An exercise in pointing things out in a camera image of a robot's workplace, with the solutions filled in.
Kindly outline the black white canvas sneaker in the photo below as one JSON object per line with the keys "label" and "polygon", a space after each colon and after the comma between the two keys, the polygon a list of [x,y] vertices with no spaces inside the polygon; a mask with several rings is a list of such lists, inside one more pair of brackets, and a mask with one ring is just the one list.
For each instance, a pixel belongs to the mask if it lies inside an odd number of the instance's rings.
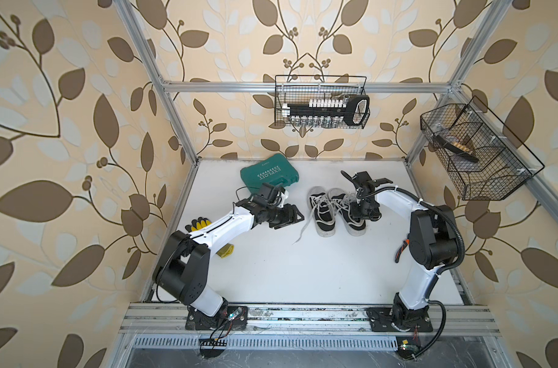
{"label": "black white canvas sneaker", "polygon": [[336,219],[334,207],[328,197],[327,191],[321,186],[314,186],[308,192],[309,216],[295,243],[300,242],[304,232],[311,223],[322,238],[329,238],[336,232]]}

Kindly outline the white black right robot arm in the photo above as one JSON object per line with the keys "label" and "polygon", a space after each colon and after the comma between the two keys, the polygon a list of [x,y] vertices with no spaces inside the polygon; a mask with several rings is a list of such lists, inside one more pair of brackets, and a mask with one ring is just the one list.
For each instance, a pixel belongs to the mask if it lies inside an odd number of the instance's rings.
{"label": "white black right robot arm", "polygon": [[389,179],[372,179],[366,171],[353,176],[344,171],[341,174],[355,188],[351,219],[376,222],[384,205],[409,223],[403,248],[409,250],[413,264],[390,307],[366,310],[371,331],[433,331],[428,315],[429,306],[436,303],[430,298],[432,291],[443,272],[457,268],[466,255],[451,208],[429,204]]}

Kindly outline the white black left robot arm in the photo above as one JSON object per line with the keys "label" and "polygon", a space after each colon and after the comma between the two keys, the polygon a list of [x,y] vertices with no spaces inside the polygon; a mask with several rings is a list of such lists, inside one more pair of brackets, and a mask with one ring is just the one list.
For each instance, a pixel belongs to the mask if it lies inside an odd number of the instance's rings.
{"label": "white black left robot arm", "polygon": [[204,228],[177,230],[166,241],[153,271],[156,290],[185,305],[195,331],[217,331],[234,320],[246,319],[248,308],[230,308],[228,301],[208,286],[211,257],[234,238],[261,224],[278,230],[304,220],[300,210],[286,204],[283,186],[262,184],[257,193],[232,204],[231,211]]}

